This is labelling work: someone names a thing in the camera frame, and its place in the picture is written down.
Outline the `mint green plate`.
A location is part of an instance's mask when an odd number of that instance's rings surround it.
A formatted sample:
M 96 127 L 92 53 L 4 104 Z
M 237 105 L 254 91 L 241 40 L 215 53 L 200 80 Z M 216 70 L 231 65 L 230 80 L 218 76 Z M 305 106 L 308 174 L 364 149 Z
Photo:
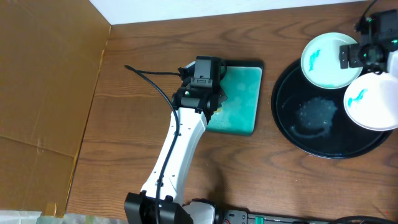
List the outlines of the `mint green plate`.
M 320 88 L 343 88 L 359 77 L 362 68 L 345 68 L 340 65 L 340 46 L 356 44 L 352 37 L 330 32 L 312 39 L 304 48 L 301 68 L 305 78 Z

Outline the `white pink plate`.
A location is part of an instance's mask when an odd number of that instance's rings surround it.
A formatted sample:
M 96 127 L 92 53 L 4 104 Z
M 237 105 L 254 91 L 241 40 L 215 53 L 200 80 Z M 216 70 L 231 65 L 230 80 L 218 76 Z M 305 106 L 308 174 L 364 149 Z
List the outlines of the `white pink plate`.
M 367 73 L 355 79 L 346 89 L 343 102 L 349 118 L 362 128 L 397 128 L 397 77 L 389 73 Z

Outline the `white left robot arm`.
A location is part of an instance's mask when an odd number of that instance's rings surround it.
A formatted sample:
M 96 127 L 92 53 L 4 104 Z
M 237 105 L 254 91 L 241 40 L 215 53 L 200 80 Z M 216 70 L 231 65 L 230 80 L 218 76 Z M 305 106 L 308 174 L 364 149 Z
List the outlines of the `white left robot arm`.
M 184 205 L 183 194 L 197 144 L 225 98 L 220 86 L 186 86 L 168 101 L 171 120 L 158 160 L 141 191 L 129 193 L 124 202 L 129 223 L 223 222 L 223 212 L 214 203 Z

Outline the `round black serving tray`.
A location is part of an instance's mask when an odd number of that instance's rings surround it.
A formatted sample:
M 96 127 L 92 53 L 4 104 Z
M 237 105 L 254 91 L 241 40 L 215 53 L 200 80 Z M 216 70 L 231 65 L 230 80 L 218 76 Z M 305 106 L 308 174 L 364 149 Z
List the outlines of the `round black serving tray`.
M 380 146 L 391 131 L 371 131 L 355 124 L 343 106 L 345 90 L 313 85 L 296 60 L 274 85 L 274 121 L 286 139 L 309 154 L 327 159 L 361 156 Z

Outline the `brown cardboard panel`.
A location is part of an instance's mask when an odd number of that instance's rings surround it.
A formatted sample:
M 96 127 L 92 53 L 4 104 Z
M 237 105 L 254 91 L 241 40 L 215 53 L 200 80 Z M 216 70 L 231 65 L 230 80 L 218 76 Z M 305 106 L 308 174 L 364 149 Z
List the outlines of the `brown cardboard panel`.
M 1 2 L 1 209 L 65 213 L 110 24 L 89 1 Z

